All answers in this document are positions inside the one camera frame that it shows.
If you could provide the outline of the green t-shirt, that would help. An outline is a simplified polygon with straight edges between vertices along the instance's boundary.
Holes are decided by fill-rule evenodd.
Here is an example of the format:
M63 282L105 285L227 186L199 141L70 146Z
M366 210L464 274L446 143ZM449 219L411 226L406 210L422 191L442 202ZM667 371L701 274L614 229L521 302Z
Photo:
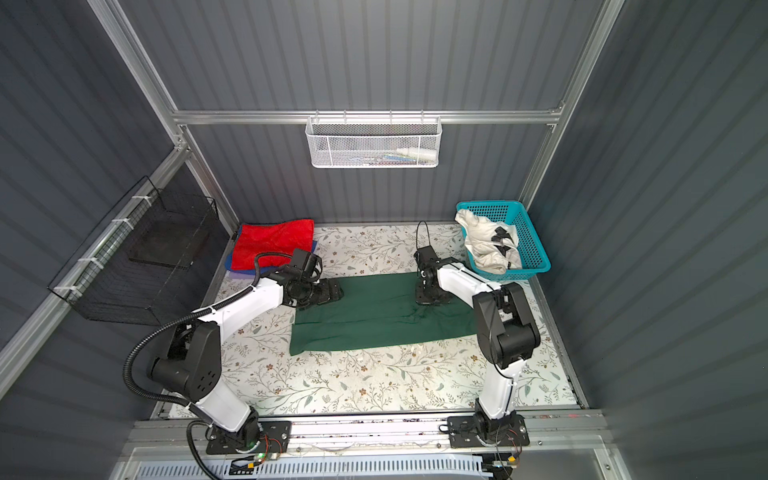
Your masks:
M289 354L336 352L448 340L476 334L472 308L453 297L416 302L414 273L341 278L343 298L298 310Z

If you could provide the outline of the teal plastic laundry basket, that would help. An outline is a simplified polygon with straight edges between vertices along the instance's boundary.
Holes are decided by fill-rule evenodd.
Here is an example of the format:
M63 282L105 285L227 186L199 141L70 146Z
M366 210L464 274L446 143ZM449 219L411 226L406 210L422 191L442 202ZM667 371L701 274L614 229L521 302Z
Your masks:
M456 206L456 210L468 209L478 216L484 216L495 222L503 222L517 227L519 236L519 252L523 267L518 270L508 270L505 274L494 275L476 268L472 256L468 253L469 264L478 275L498 282L527 280L538 273L544 273L551 268L551 263L534 229L533 224L524 208L517 201L465 201Z

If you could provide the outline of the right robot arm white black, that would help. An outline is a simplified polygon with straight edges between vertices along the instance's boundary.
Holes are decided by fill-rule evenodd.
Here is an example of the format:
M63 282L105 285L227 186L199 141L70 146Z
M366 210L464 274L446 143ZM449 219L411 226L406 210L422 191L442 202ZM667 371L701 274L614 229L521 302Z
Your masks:
M430 245L418 247L414 259L416 301L440 305L456 298L471 307L476 340L488 362L474 413L448 420L453 446L528 445L514 392L517 378L540 346L541 337L523 288L517 283L502 285L486 279L455 258L439 258Z

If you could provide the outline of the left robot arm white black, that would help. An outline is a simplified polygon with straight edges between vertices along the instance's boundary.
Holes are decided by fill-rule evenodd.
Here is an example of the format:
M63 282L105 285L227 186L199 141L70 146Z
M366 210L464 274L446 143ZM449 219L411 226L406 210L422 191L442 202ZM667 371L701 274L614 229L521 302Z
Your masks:
M291 255L259 254L250 285L170 325L168 351L148 368L148 377L182 401L219 437L252 444L261 435L259 415L230 388L223 374L223 346L257 316L278 307L296 310L343 298L337 279L323 276L320 257L302 249Z

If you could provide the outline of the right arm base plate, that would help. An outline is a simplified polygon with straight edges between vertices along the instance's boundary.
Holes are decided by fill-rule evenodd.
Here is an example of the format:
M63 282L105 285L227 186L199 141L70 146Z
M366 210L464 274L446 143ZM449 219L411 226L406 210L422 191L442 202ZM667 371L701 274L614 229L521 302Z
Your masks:
M452 448L510 447L530 445L525 419L512 412L500 419L489 419L482 412L473 415L451 416L439 427L447 434Z

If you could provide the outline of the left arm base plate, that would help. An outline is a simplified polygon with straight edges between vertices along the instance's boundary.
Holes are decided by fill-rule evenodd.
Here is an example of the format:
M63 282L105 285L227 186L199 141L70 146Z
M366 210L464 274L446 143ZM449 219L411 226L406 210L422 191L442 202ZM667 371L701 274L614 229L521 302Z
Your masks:
M289 445L293 424L289 421L249 421L239 431L217 426L207 435L208 455L283 454Z

